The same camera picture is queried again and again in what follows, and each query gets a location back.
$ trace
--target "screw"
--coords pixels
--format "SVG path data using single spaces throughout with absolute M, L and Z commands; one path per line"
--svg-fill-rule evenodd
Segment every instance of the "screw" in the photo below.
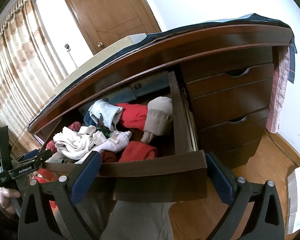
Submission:
M 268 180 L 268 185 L 269 185 L 270 187 L 273 187 L 273 186 L 274 186 L 274 182 L 273 182 L 272 180 Z
M 135 84 L 135 85 L 134 85 L 134 88 L 135 88 L 135 89 L 141 88 L 141 84 L 140 84 L 140 83 Z
M 245 179 L 244 177 L 238 177 L 238 178 L 237 178 L 237 181 L 238 181 L 239 183 L 245 183 L 245 182 L 246 182 L 246 179 Z
M 37 184 L 37 180 L 36 179 L 33 179 L 30 181 L 30 185 L 31 186 L 34 186 L 35 184 Z
M 66 180 L 67 180 L 67 176 L 65 176 L 65 175 L 62 175 L 62 176 L 59 177 L 60 182 L 64 182 Z

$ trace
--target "human hand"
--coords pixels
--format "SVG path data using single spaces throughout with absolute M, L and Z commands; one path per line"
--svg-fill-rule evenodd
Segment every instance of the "human hand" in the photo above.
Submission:
M 19 198 L 20 192 L 16 189 L 0 187 L 0 207 L 9 215 L 14 215 L 16 210 L 10 201 L 10 198 Z

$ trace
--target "wooden floor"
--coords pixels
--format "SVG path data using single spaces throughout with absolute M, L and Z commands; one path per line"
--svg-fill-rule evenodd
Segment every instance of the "wooden floor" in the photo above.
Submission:
M 267 180 L 274 181 L 282 207 L 284 223 L 287 217 L 286 177 L 297 166 L 283 153 L 265 134 L 254 157 L 246 165 L 233 169 L 235 176 L 243 176 L 249 182 L 264 184 Z M 232 240 L 238 239 L 249 218 L 252 203 L 234 233 Z M 186 201 L 174 204 L 169 211 L 175 240 L 204 240 L 217 225 L 227 209 L 210 181 L 208 181 L 208 197 L 201 200 Z M 286 235 L 291 240 L 296 235 Z

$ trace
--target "patterned curtain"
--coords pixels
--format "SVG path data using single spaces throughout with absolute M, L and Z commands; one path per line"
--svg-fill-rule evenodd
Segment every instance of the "patterned curtain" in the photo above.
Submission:
M 40 146 L 26 129 L 65 77 L 28 0 L 0 37 L 0 126 L 9 126 L 15 155 Z

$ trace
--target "door frame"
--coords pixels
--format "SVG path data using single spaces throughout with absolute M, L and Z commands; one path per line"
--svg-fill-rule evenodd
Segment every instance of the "door frame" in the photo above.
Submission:
M 84 37 L 85 41 L 87 42 L 91 52 L 93 53 L 93 55 L 97 54 L 100 51 L 100 49 L 96 48 L 93 45 L 93 42 L 89 38 L 89 35 L 88 35 L 88 33 L 86 32 L 86 30 L 84 28 L 84 25 L 82 24 L 82 22 L 80 21 L 77 13 L 74 10 L 74 6 L 73 6 L 72 2 L 70 0 L 65 0 L 65 1 L 66 1 L 66 4 L 67 4 L 71 14 L 72 14 L 72 17 L 73 17 L 75 23 L 77 24 L 82 36 Z M 154 26 L 155 30 L 157 32 L 161 32 L 161 28 L 160 28 L 156 18 L 154 17 L 154 14 L 153 14 L 147 0 L 140 0 L 140 1 L 141 1 L 142 5 L 144 6 L 144 8 L 146 9 L 146 13 L 148 14 L 148 17 L 149 17 L 152 25 Z

